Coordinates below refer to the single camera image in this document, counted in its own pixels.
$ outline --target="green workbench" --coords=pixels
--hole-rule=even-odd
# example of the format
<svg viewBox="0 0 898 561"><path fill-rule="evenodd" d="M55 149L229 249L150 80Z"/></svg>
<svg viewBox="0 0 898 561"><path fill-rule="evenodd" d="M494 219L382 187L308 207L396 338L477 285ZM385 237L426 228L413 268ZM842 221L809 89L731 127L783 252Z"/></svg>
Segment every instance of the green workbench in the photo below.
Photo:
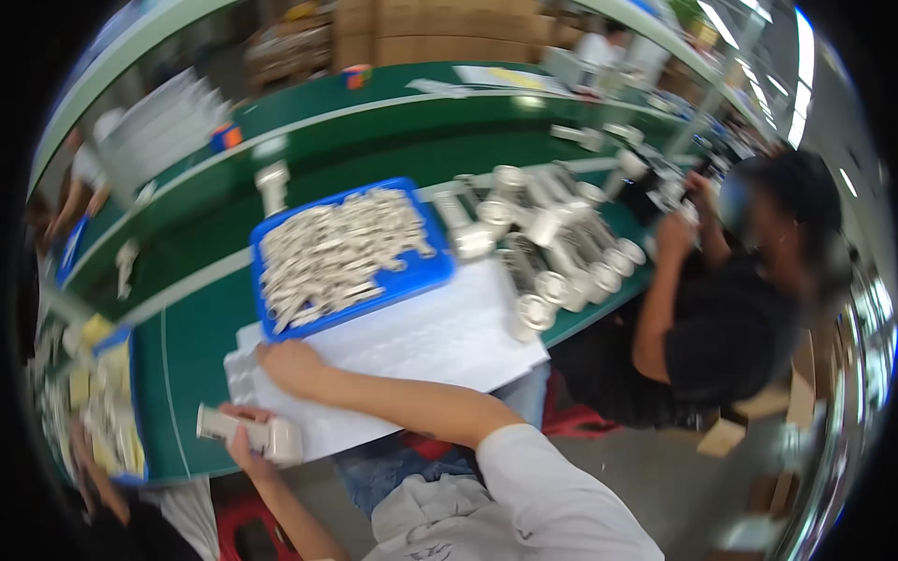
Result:
<svg viewBox="0 0 898 561"><path fill-rule="evenodd" d="M263 219L253 183L258 169L287 161L291 207L395 176L439 187L458 173L556 159L582 164L581 179L601 185L621 146L609 140L600 153L588 152L549 136L551 124L629 123L655 147L683 124L620 101L535 96L534 103L532 92L512 90L454 100L405 88L415 78L459 83L452 66L377 68L361 90L324 78L245 105L233 115L243 144L192 154L156 179L149 206L122 216L106 205L88 225L66 290L112 320L135 324L136 395L154 482L235 469L219 444L196 438L196 416L200 402L228 399L223 359L236 348L236 331L257 320L246 248ZM609 205L603 213L619 235L642 242L645 232L626 208ZM119 301L115 254L128 239L137 240L140 254L132 294ZM602 305L560 311L544 341L555 344L596 321L641 291L650 275L649 266L640 267Z"/></svg>

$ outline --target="colorful cube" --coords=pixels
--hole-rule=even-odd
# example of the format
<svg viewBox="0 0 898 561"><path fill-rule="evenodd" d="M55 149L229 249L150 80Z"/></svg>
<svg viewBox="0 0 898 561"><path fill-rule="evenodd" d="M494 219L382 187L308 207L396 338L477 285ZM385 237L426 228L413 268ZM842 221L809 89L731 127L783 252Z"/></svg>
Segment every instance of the colorful cube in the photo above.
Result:
<svg viewBox="0 0 898 561"><path fill-rule="evenodd" d="M347 90L357 90L371 79L371 65L355 65L343 69L340 73L343 87Z"/></svg>

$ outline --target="white paper sheet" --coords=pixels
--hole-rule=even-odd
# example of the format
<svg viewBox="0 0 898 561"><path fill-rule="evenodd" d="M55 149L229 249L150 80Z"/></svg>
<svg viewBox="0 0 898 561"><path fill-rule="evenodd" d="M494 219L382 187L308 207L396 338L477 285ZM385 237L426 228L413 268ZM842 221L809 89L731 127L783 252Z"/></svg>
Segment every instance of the white paper sheet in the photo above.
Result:
<svg viewBox="0 0 898 561"><path fill-rule="evenodd" d="M459 267L431 292L374 311L306 341L329 363L354 372L441 381L493 391L549 359L538 339L508 335L511 286L494 259ZM381 419L294 399L255 362L259 323L237 332L238 350L224 358L231 398L271 409L299 427L305 460L330 456L398 429Z"/></svg>
<svg viewBox="0 0 898 561"><path fill-rule="evenodd" d="M557 95L572 95L567 88L551 76L521 70L508 70L498 66L454 66L453 68L465 83L482 83L506 88L539 90Z"/></svg>

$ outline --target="human hand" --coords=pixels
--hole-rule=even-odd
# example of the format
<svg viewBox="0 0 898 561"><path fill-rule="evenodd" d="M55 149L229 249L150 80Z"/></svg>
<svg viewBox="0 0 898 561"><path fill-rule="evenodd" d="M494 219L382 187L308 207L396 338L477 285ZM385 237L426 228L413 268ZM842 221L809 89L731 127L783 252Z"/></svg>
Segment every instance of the human hand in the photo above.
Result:
<svg viewBox="0 0 898 561"><path fill-rule="evenodd" d="M218 410L231 416L250 419L256 423L267 423L274 414L259 408L250 408L230 403L223 403ZM250 435L245 426L238 426L237 433L225 447L234 463L246 473L253 482L266 481L277 477L277 468L250 448Z"/></svg>
<svg viewBox="0 0 898 561"><path fill-rule="evenodd" d="M672 212L658 223L655 243L656 261L682 262L695 246L695 226L681 212Z"/></svg>
<svg viewBox="0 0 898 561"><path fill-rule="evenodd" d="M686 192L690 193L690 201L695 205L695 209L699 211L699 224L705 227L708 224L716 224L718 219L718 206L715 201L714 193L711 189L711 181L708 178L701 177L695 171L686 174L686 181L683 182Z"/></svg>
<svg viewBox="0 0 898 561"><path fill-rule="evenodd" d="M299 339L256 346L256 361L283 391L303 399L320 400L332 369Z"/></svg>

